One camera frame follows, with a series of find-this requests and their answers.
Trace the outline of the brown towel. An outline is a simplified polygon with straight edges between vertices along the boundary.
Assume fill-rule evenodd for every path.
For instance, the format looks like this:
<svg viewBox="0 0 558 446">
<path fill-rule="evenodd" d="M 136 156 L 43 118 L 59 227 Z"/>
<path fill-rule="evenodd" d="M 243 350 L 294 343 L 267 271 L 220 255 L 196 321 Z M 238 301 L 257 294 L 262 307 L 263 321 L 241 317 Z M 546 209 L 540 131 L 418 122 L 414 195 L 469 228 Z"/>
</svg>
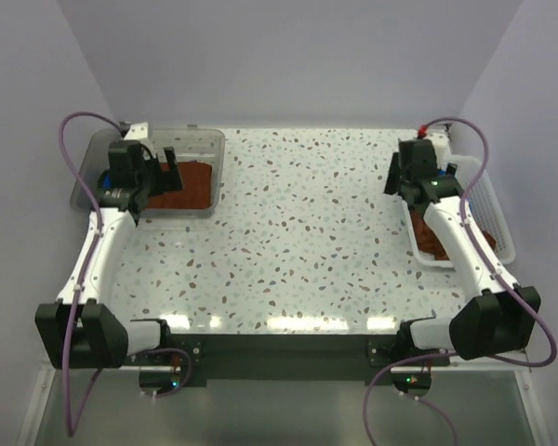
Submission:
<svg viewBox="0 0 558 446">
<path fill-rule="evenodd" d="M 205 210 L 210 207 L 212 166 L 197 161 L 181 162 L 178 170 L 183 189 L 150 198 L 148 209 Z"/>
<path fill-rule="evenodd" d="M 452 269 L 447 252 L 436 234 L 427 226 L 421 215 L 410 208 L 406 209 L 409 217 L 408 229 L 412 247 L 415 249 L 414 256 L 425 266 Z"/>
</svg>

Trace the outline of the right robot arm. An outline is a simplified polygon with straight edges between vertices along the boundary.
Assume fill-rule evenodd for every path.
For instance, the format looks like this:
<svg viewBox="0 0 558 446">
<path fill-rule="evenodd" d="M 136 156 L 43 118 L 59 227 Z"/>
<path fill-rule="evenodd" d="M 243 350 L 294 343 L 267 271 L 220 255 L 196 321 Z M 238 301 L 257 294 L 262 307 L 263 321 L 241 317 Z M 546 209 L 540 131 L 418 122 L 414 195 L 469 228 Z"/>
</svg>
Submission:
<svg viewBox="0 0 558 446">
<path fill-rule="evenodd" d="M 385 191 L 401 197 L 435 234 L 466 297 L 452 318 L 402 322 L 393 347 L 399 360 L 417 364 L 429 350 L 439 349 L 472 360 L 525 348 L 541 304 L 539 293 L 533 286 L 521 286 L 498 262 L 462 199 L 464 189 L 457 178 L 440 174 L 428 139 L 399 142 Z"/>
</svg>

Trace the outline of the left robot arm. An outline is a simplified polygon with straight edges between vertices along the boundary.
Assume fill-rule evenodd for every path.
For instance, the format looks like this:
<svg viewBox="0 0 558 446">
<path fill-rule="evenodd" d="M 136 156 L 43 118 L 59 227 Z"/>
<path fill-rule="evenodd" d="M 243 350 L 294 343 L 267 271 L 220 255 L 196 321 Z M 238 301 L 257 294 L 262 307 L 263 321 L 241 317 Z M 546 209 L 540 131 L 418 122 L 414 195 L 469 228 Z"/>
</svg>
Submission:
<svg viewBox="0 0 558 446">
<path fill-rule="evenodd" d="M 183 188 L 173 148 L 161 162 L 138 140 L 108 149 L 108 167 L 92 191 L 86 239 L 55 302 L 38 306 L 34 321 L 51 364 L 60 370 L 119 368 L 142 352 L 153 364 L 169 362 L 175 343 L 159 319 L 123 320 L 108 304 L 120 257 L 152 197 Z"/>
</svg>

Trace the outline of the clear plastic storage bin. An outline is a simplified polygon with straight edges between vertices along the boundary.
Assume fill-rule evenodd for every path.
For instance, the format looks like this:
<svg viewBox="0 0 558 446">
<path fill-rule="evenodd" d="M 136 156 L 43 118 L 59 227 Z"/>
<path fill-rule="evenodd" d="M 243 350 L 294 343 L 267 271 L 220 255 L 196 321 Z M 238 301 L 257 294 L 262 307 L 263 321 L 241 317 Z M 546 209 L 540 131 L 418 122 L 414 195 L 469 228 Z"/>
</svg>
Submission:
<svg viewBox="0 0 558 446">
<path fill-rule="evenodd" d="M 225 135 L 217 129 L 202 129 L 196 126 L 186 128 L 151 128 L 151 139 L 145 144 L 153 155 L 158 157 L 163 170 L 167 170 L 165 147 L 175 150 L 178 164 L 197 161 L 210 164 L 212 171 L 212 204 L 205 210 L 167 210 L 145 209 L 144 218 L 206 218 L 212 216 L 219 202 L 219 190 L 224 162 Z M 118 132 L 106 128 L 100 130 L 89 140 L 80 175 L 92 192 L 97 191 L 100 174 L 108 166 L 107 149 L 119 139 Z M 71 208 L 76 211 L 88 211 L 92 208 L 90 201 L 78 181 L 75 181 L 70 200 Z"/>
</svg>

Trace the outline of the white plastic laundry basket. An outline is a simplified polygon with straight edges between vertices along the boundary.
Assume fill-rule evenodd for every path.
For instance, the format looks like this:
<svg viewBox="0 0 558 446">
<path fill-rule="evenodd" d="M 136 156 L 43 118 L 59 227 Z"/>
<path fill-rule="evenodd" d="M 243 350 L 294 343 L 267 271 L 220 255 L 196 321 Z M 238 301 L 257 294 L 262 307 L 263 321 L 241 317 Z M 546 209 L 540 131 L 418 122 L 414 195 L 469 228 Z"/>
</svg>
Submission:
<svg viewBox="0 0 558 446">
<path fill-rule="evenodd" d="M 450 154 L 444 158 L 444 167 L 447 167 L 448 164 L 455 164 L 458 167 L 456 178 L 463 188 L 467 187 L 478 172 L 481 163 L 481 160 L 466 155 Z M 498 197 L 486 171 L 470 191 L 468 203 L 479 228 L 487 231 L 497 242 L 494 251 L 500 263 L 510 265 L 516 258 L 515 246 Z M 412 228 L 410 211 L 405 202 L 402 202 L 402 207 L 414 258 L 424 267 L 452 269 L 450 261 L 436 260 L 433 255 L 419 250 L 417 237 Z"/>
</svg>

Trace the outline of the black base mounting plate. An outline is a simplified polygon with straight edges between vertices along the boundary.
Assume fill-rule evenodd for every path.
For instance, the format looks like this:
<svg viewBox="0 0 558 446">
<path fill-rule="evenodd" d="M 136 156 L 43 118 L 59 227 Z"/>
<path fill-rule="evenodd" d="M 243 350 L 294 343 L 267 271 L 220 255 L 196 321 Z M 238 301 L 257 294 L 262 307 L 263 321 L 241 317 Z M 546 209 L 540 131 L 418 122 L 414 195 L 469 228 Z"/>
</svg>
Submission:
<svg viewBox="0 0 558 446">
<path fill-rule="evenodd" d="M 171 334 L 170 348 L 189 354 L 188 385 L 209 380 L 363 381 L 389 356 L 393 334 Z"/>
</svg>

